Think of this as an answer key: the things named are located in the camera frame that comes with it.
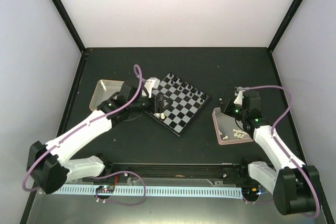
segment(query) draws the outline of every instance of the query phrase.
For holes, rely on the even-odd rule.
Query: chessboard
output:
[[[177,136],[185,132],[210,100],[209,95],[172,73],[167,74],[152,94],[163,94],[170,105],[164,111],[164,117],[160,114],[148,114]]]

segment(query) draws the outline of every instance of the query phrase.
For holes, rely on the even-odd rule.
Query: black frame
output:
[[[269,52],[269,56],[272,59],[273,67],[274,67],[275,70],[276,70],[276,65],[275,65],[275,62],[274,62],[272,52],[274,51],[275,47],[278,45],[281,37],[285,33],[289,23],[291,22],[292,18],[294,17],[294,15],[295,15],[296,11],[298,10],[302,1],[303,0],[293,0],[293,2],[291,3],[285,17],[283,18],[277,32],[275,33],[270,45],[267,48],[267,50]],[[65,23],[65,25],[67,26],[67,28],[68,28],[70,34],[72,35],[75,43],[77,44],[78,49],[82,53],[80,61],[79,61],[79,65],[78,65],[78,68],[77,68],[77,71],[76,71],[76,75],[75,75],[74,81],[73,81],[72,86],[71,86],[69,98],[67,100],[66,107],[65,107],[65,110],[64,110],[61,122],[60,122],[59,130],[57,132],[57,136],[60,136],[63,133],[65,133],[65,131],[66,131],[67,122],[68,122],[68,119],[69,119],[69,116],[70,116],[72,105],[74,103],[75,94],[76,94],[78,86],[79,86],[79,82],[80,82],[80,79],[81,79],[81,76],[82,76],[83,69],[84,69],[85,64],[86,64],[88,54],[86,53],[87,48],[84,46],[79,34],[77,33],[76,28],[73,25],[73,23],[72,23],[69,15],[68,15],[64,5],[62,3],[62,1],[61,0],[52,0],[52,2],[54,3],[55,7],[57,8],[57,11],[59,12],[61,18],[63,19],[63,21]],[[280,78],[279,78],[279,75],[278,75],[278,71],[276,71],[276,74],[277,74],[277,80],[281,84],[281,81],[280,81]],[[285,93],[282,93],[282,95],[283,95],[283,100],[287,103]],[[290,113],[289,113],[289,118],[290,118],[290,122],[292,124],[293,129],[295,129],[294,122],[293,122],[293,119],[292,119],[292,116],[291,116]],[[295,137],[296,137],[296,139],[298,139],[298,135],[297,135],[296,130],[295,130]],[[299,146],[299,151],[301,153],[301,158],[304,162],[306,162],[300,143],[298,143],[298,146]],[[169,165],[164,165],[164,166],[160,166],[160,167],[152,167],[152,165],[151,166],[148,166],[148,165],[135,165],[135,166],[134,165],[129,165],[129,166],[133,166],[134,169],[142,170],[143,172],[148,173],[148,174],[153,172],[153,169],[155,169],[154,173],[155,174],[160,174],[160,176],[163,175],[163,174],[166,175],[166,176],[170,176],[170,175],[176,174],[177,171],[179,171],[180,174],[183,174],[183,171],[186,170],[186,168],[187,168],[188,172],[186,174],[188,174],[188,175],[192,175],[192,176],[195,175],[195,177],[208,176],[210,178],[211,177],[212,178],[216,177],[216,174],[217,174],[218,171],[228,168],[226,166],[221,166],[221,165],[218,165],[218,166],[215,166],[215,165],[214,166],[200,166],[200,165],[194,165],[194,166],[192,166],[192,165],[187,165],[187,166],[185,166],[185,165],[184,166],[183,165],[174,166],[173,165],[173,166],[171,166],[170,165],[169,166]],[[26,204],[26,207],[25,207],[25,210],[23,212],[21,223],[26,223],[27,222],[31,207],[33,205],[35,195],[36,195],[36,192],[31,192],[30,193],[27,204]],[[326,217],[327,222],[328,223],[334,223],[333,218],[332,218],[332,214],[331,214],[331,211],[330,211],[330,208],[329,208],[329,205],[328,205],[328,202],[327,202],[327,199],[326,199],[326,196],[324,194],[323,189],[322,189],[322,192],[321,192],[321,204],[323,206],[323,212],[324,212],[324,215]]]

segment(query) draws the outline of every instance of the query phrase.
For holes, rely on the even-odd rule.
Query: gray wall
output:
[[[0,222],[19,223],[29,146],[55,137],[80,53],[51,0],[0,8]]]
[[[293,94],[293,119],[336,217],[336,0],[304,0],[274,56]]]

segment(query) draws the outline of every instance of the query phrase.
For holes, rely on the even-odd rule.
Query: black tabletop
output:
[[[73,158],[102,153],[113,163],[237,164],[242,158],[269,162],[254,142],[219,145],[212,120],[219,98],[233,97],[235,86],[279,84],[266,48],[112,48],[89,49],[88,53],[67,129],[91,113],[89,103],[99,80],[134,76],[134,64],[140,65],[146,78],[162,79],[172,72],[212,98],[181,137],[144,114],[98,136]],[[273,123],[286,108],[283,96],[279,90],[260,90],[260,95],[263,115]],[[298,155],[288,116],[277,131]]]

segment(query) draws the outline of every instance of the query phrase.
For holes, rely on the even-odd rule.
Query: white strip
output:
[[[94,195],[100,185],[63,185],[53,194]],[[146,186],[146,196],[159,197],[206,197],[242,199],[241,188],[231,187],[176,187],[176,186]],[[116,186],[113,194],[99,195],[142,196],[142,186]]]

